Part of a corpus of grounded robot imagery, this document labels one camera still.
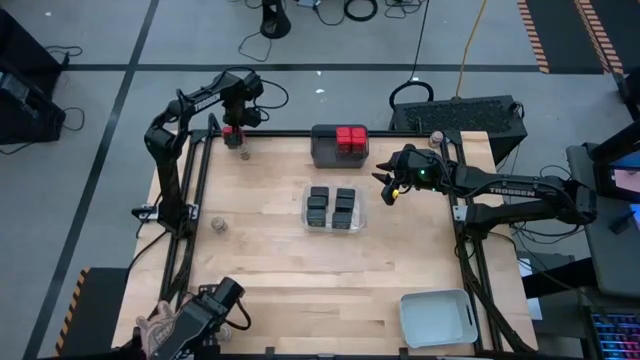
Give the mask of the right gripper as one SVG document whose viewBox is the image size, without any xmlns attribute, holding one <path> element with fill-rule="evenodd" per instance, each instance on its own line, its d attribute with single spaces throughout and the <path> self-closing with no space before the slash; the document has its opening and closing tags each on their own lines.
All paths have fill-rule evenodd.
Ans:
<svg viewBox="0 0 640 360">
<path fill-rule="evenodd" d="M 378 169 L 397 169 L 399 183 L 404 188 L 416 190 L 443 190 L 448 185 L 448 169 L 442 157 L 428 149 L 415 149 L 406 144 L 400 151 L 394 152 Z M 398 197 L 398 184 L 389 174 L 373 173 L 372 176 L 384 184 L 381 197 L 386 205 L 393 205 Z"/>
</svg>

